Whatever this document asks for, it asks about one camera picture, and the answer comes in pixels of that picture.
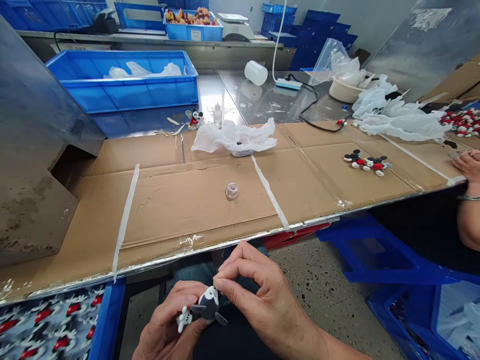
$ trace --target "white plastic bottle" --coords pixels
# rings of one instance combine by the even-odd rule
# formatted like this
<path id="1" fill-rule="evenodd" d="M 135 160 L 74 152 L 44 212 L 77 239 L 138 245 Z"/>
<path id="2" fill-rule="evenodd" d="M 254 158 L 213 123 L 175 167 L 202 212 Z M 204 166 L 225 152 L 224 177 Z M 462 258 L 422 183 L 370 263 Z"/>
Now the white plastic bottle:
<path id="1" fill-rule="evenodd" d="M 219 129 L 222 127 L 222 109 L 218 102 L 215 105 L 215 110 L 213 110 L 213 122 Z"/>

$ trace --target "cartoon mouse figure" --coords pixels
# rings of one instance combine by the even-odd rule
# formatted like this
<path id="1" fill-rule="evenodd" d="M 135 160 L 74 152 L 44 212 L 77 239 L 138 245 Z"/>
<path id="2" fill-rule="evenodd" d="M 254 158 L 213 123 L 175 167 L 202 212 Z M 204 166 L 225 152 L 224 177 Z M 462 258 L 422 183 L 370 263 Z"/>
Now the cartoon mouse figure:
<path id="1" fill-rule="evenodd" d="M 210 286 L 198 299 L 198 305 L 192 305 L 190 310 L 207 321 L 217 320 L 220 325 L 226 326 L 229 322 L 219 314 L 219 308 L 219 291 Z"/>
<path id="2" fill-rule="evenodd" d="M 367 162 L 364 159 L 362 159 L 362 153 L 358 149 L 353 150 L 353 153 L 351 154 L 345 154 L 343 156 L 343 160 L 351 163 L 352 168 L 356 169 L 361 166 L 362 169 L 365 171 L 370 170 L 370 167 L 368 166 Z"/>
<path id="3" fill-rule="evenodd" d="M 388 157 L 386 156 L 380 156 L 380 157 L 369 157 L 367 158 L 367 162 L 366 162 L 366 165 L 370 168 L 372 168 L 373 170 L 375 170 L 375 174 L 377 176 L 384 176 L 384 172 L 382 170 L 384 169 L 389 169 L 392 167 L 392 164 L 388 163 L 388 162 L 385 162 L 384 163 L 384 160 L 387 160 Z"/>
<path id="4" fill-rule="evenodd" d="M 202 118 L 204 117 L 203 112 L 197 112 L 197 109 L 194 107 L 191 110 L 191 120 L 190 120 L 190 126 L 195 126 L 198 125 L 199 123 L 202 122 Z"/>
<path id="5" fill-rule="evenodd" d="M 226 326 L 229 322 L 219 314 L 219 308 L 219 291 L 214 286 L 210 286 L 198 299 L 198 305 L 192 305 L 190 310 L 192 313 L 200 314 L 207 321 L 217 320 L 220 325 Z M 178 332 L 181 333 L 192 320 L 192 314 L 184 306 L 181 314 L 176 318 Z"/>

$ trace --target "wrist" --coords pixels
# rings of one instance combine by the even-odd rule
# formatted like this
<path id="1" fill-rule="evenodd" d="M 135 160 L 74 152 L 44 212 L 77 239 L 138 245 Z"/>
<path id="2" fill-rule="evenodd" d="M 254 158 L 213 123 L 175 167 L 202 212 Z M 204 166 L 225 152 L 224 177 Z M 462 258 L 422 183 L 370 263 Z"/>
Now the wrist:
<path id="1" fill-rule="evenodd" d="M 465 195 L 480 197 L 480 182 L 469 182 Z"/>

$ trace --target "white container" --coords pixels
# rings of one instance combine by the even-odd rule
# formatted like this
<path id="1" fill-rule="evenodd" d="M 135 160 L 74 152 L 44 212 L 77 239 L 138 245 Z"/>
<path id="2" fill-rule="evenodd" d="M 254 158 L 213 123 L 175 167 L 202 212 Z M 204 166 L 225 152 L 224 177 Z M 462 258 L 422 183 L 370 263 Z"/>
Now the white container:
<path id="1" fill-rule="evenodd" d="M 328 93 L 334 99 L 344 103 L 353 104 L 358 100 L 359 95 L 363 90 L 365 89 L 344 84 L 336 78 L 333 78 L 333 83 L 331 84 Z"/>
<path id="2" fill-rule="evenodd" d="M 262 86 L 267 81 L 268 76 L 267 69 L 258 62 L 250 60 L 246 63 L 245 77 L 255 85 Z"/>
<path id="3" fill-rule="evenodd" d="M 215 105 L 215 109 L 213 110 L 213 122 L 217 126 L 217 128 L 222 127 L 222 108 L 220 104 L 217 102 Z"/>

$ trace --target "black cable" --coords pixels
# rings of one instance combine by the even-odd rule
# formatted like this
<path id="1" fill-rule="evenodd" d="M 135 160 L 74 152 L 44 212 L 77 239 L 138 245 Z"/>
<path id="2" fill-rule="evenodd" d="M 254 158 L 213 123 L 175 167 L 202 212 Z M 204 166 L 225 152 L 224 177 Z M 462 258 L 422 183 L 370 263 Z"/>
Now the black cable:
<path id="1" fill-rule="evenodd" d="M 332 130 L 332 129 L 327 129 L 325 127 L 321 127 L 321 126 L 318 126 L 318 125 L 315 125 L 314 123 L 311 123 L 310 121 L 308 121 L 304 116 L 303 114 L 308 110 L 310 109 L 310 107 L 312 105 L 315 105 L 316 103 L 319 102 L 320 100 L 320 94 L 317 92 L 317 90 L 315 90 L 315 88 L 312 86 L 312 85 L 309 85 L 305 82 L 302 82 L 302 81 L 298 81 L 297 78 L 292 74 L 292 73 L 289 73 L 288 76 L 287 76 L 287 80 L 290 80 L 290 77 L 293 78 L 296 82 L 299 82 L 301 83 L 305 89 L 307 89 L 309 92 L 311 93 L 314 93 L 315 94 L 315 101 L 313 101 L 310 105 L 308 105 L 306 108 L 304 108 L 301 112 L 300 112 L 300 115 L 298 117 L 300 117 L 301 120 L 303 120 L 305 123 L 307 123 L 308 125 L 316 128 L 316 129 L 319 129 L 319 130 L 323 130 L 323 131 L 326 131 L 326 132 L 329 132 L 329 133 L 337 133 L 339 132 L 340 130 L 342 130 L 344 128 L 344 124 L 345 123 L 342 123 L 339 125 L 339 128 L 336 129 L 336 130 Z"/>

